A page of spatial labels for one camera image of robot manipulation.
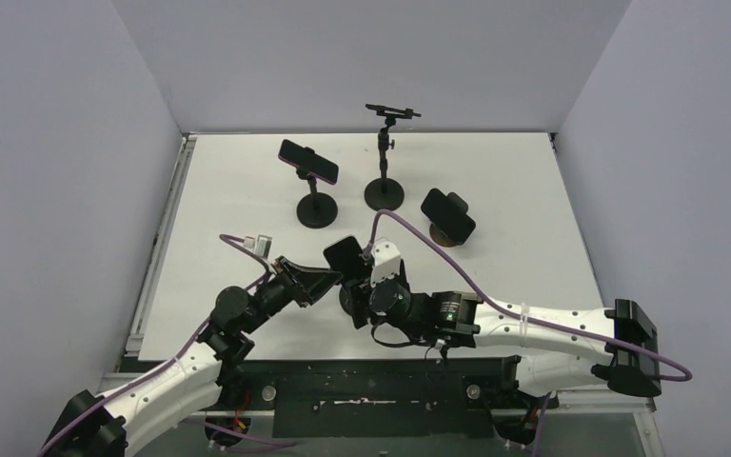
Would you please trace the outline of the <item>silver black phone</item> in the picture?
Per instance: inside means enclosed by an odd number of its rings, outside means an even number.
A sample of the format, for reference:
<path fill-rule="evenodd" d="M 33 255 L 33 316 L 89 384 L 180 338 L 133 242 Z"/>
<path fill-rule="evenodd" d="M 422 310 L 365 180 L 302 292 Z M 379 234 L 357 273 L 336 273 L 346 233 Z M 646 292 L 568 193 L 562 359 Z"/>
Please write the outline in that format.
<path fill-rule="evenodd" d="M 353 235 L 348 235 L 323 250 L 329 267 L 341 274 L 340 284 L 361 285 L 370 281 L 372 265 Z"/>

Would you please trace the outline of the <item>magenta edged phone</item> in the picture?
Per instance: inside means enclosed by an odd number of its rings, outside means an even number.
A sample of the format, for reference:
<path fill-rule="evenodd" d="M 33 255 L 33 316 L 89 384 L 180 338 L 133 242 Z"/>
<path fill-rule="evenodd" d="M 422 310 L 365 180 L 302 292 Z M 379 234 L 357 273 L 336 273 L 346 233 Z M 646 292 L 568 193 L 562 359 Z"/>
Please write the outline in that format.
<path fill-rule="evenodd" d="M 311 148 L 284 139 L 279 148 L 278 158 L 325 183 L 335 185 L 338 182 L 339 166 L 317 154 Z"/>

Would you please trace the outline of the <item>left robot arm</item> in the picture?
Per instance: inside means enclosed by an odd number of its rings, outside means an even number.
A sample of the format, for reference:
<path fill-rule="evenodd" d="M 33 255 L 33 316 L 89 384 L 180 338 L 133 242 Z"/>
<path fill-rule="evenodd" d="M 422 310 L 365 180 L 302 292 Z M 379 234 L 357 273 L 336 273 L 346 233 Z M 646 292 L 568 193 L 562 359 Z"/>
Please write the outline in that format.
<path fill-rule="evenodd" d="M 174 356 L 120 387 L 72 397 L 39 455 L 133 456 L 201 409 L 235 407 L 244 383 L 234 373 L 254 347 L 250 334 L 291 303 L 317 303 L 343 276 L 279 257 L 262 284 L 222 289 Z"/>

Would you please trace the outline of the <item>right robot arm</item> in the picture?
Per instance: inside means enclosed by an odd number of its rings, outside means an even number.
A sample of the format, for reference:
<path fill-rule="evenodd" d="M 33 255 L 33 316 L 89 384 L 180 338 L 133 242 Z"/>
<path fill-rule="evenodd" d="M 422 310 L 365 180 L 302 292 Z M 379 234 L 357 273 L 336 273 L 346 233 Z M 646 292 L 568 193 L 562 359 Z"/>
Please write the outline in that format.
<path fill-rule="evenodd" d="M 531 397 L 604 384 L 622 395 L 653 398 L 662 394 L 657 361 L 658 332 L 633 300 L 611 308 L 564 310 L 499 301 L 491 307 L 474 292 L 413 293 L 403 275 L 372 285 L 365 279 L 341 286 L 339 301 L 355 328 L 391 326 L 402 347 L 517 347 L 535 350 L 497 381 L 507 405 Z"/>

